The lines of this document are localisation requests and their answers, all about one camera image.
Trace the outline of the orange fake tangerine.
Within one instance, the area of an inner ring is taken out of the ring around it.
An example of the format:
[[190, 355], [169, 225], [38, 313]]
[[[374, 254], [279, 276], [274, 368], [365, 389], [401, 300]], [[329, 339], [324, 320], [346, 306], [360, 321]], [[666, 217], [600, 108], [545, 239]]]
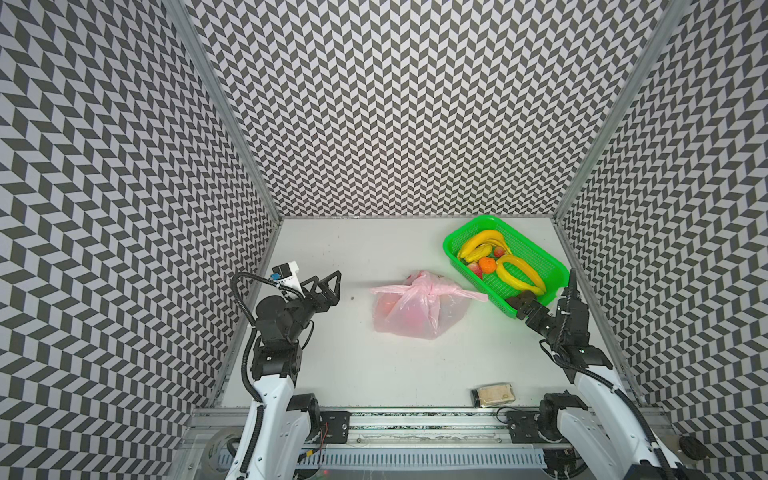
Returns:
[[494, 258], [491, 257], [483, 257], [478, 260], [478, 265], [483, 272], [483, 274], [491, 274], [494, 273], [497, 269], [497, 262]]

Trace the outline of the pink printed plastic bag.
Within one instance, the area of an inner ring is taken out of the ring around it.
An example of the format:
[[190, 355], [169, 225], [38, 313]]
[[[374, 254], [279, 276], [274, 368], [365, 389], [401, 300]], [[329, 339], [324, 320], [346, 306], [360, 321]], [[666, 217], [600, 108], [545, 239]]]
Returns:
[[462, 320], [472, 302], [488, 295], [461, 288], [453, 280], [421, 270], [404, 283], [374, 287], [374, 329], [402, 337], [434, 340]]

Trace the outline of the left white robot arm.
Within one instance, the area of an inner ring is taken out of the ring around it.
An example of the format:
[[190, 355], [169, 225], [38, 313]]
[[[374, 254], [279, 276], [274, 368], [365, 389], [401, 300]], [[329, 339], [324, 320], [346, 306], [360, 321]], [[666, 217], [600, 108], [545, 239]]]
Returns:
[[252, 399], [238, 442], [227, 449], [228, 479], [295, 479], [295, 471], [320, 456], [330, 427], [316, 396], [297, 394], [303, 351], [300, 336], [314, 329], [313, 316], [336, 306], [342, 273], [301, 282], [298, 265], [283, 263], [265, 278], [238, 272], [230, 280], [236, 304], [250, 326], [240, 374]]

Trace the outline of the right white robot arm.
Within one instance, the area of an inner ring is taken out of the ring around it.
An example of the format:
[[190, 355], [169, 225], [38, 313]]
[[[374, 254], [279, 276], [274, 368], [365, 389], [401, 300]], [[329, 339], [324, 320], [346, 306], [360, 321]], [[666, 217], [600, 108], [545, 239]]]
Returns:
[[537, 419], [542, 437], [570, 443], [597, 479], [706, 477], [664, 445], [626, 393], [608, 355], [591, 344], [590, 310], [576, 278], [569, 279], [554, 312], [530, 290], [507, 303], [541, 336], [541, 349], [577, 390], [544, 396]]

